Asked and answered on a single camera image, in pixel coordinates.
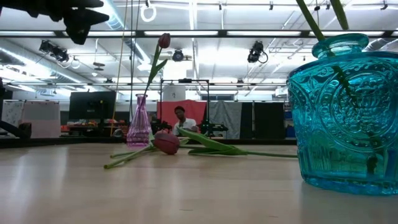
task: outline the pink glass vase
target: pink glass vase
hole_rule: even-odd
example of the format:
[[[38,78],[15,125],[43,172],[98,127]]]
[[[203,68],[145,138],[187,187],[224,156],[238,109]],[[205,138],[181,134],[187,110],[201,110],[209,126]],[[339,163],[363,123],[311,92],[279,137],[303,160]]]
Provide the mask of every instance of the pink glass vase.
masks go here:
[[[146,97],[137,94],[137,109],[132,118],[129,132],[127,133],[127,146],[141,147],[149,143],[149,133],[152,131],[148,120]]]

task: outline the ceiling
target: ceiling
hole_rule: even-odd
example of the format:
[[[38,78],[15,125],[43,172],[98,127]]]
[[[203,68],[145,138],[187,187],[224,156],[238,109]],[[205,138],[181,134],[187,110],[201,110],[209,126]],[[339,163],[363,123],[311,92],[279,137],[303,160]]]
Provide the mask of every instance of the ceiling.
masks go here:
[[[96,10],[107,14],[115,13],[119,23],[125,24],[126,29],[133,30],[310,29],[295,0],[274,1],[273,10],[269,10],[269,1],[221,0],[221,10],[219,2],[219,0],[150,1],[151,7],[156,10],[156,15],[149,22],[145,22],[141,16],[141,11],[145,9],[144,0],[128,0],[127,7],[125,0],[114,0],[111,4],[106,4],[106,7]],[[321,5],[321,9],[317,12],[313,10],[316,0],[306,0],[305,2],[323,30],[341,29],[332,8],[326,10],[327,1],[317,1]],[[341,2],[346,6],[345,11],[352,30],[396,30],[398,28],[396,20],[398,0],[388,0],[389,7],[386,10],[380,10],[383,7],[382,1],[342,0]],[[147,19],[150,18],[152,16],[151,9],[146,9],[144,16]],[[0,27],[1,30],[65,29],[62,22],[52,22],[49,17],[39,16],[37,19],[33,19],[26,12],[12,9],[2,10]],[[111,30],[111,26],[106,23],[98,24],[91,30]],[[72,60],[57,65],[55,59],[39,51],[42,40],[49,40],[54,45],[67,49],[71,58],[75,57],[80,61],[80,66],[76,68],[78,62],[74,62],[67,67]],[[249,49],[257,40],[262,41],[268,53],[269,60],[265,64],[247,62]],[[236,83],[236,80],[241,78],[248,83],[285,83],[290,71],[316,60],[311,54],[311,48],[316,42],[316,39],[286,38],[172,38],[170,47],[162,52],[163,55],[172,55],[175,49],[182,49],[185,55],[192,56],[193,49],[195,49],[195,64],[198,72],[196,78],[210,79],[211,82]],[[146,55],[149,59],[153,57],[156,43],[156,38],[136,39],[137,47],[142,49],[141,54]],[[133,56],[134,65],[131,64],[129,59],[131,49],[122,39],[98,39],[97,48],[96,39],[88,39],[85,45],[76,45],[70,39],[57,38],[18,37],[3,39],[0,42],[0,48],[6,48],[7,45],[13,46],[13,50],[10,51],[15,52],[18,49],[16,54],[32,61],[39,58],[42,66],[48,67],[52,71],[57,70],[61,75],[68,74],[66,77],[73,77],[74,80],[79,80],[82,83],[103,83],[107,78],[117,81],[118,76],[121,77],[120,82],[127,83],[130,82],[131,74],[134,75],[134,83],[144,83],[149,75],[148,70],[138,69],[141,60],[137,55]],[[93,62],[104,63],[106,65],[104,71],[94,71]],[[171,72],[168,71],[167,75],[165,71],[164,75],[167,76],[165,78],[180,78],[181,76],[195,78],[192,61],[180,62],[178,65],[172,65],[173,62],[169,64],[170,68],[178,71],[169,69]],[[29,69],[30,73],[40,75],[36,74],[38,70]],[[120,90],[130,89],[129,86],[119,86],[118,88]],[[143,88],[144,85],[134,86],[135,90]],[[235,86],[212,88],[214,90],[236,90]],[[256,91],[275,90],[275,88],[276,86],[259,86]]]

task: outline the red backdrop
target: red backdrop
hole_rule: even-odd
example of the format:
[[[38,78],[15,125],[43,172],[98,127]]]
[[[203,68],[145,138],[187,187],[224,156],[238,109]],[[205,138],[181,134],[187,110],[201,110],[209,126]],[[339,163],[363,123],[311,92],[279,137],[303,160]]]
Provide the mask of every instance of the red backdrop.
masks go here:
[[[174,108],[182,106],[185,109],[185,116],[194,119],[197,124],[200,124],[205,115],[206,102],[196,102],[193,100],[173,101],[173,102],[158,102],[157,103],[157,117],[160,119],[160,104],[162,104],[162,121],[168,122],[171,126],[177,123],[178,119],[174,114]]]

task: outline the desk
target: desk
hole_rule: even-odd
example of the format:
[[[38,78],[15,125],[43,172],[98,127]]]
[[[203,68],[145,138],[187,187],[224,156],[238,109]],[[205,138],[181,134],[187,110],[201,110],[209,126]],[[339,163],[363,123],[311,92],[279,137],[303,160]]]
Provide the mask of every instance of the desk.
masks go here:
[[[295,146],[240,146],[294,154]],[[397,197],[304,184],[296,159],[156,152],[111,170],[125,144],[0,151],[2,223],[395,224]]]

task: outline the white shirt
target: white shirt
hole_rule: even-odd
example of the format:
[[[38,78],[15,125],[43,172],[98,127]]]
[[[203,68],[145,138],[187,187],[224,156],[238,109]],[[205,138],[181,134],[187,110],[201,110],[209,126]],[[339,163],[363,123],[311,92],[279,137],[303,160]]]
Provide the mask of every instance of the white shirt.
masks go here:
[[[177,127],[180,127],[180,128],[189,128],[189,129],[190,129],[190,128],[196,126],[196,125],[197,125],[197,122],[196,122],[194,119],[185,118],[185,122],[182,124],[182,127],[180,127],[180,122],[177,122],[177,123],[174,125],[173,134],[174,134],[174,135],[179,135],[179,134],[180,134],[180,132],[178,131]]]

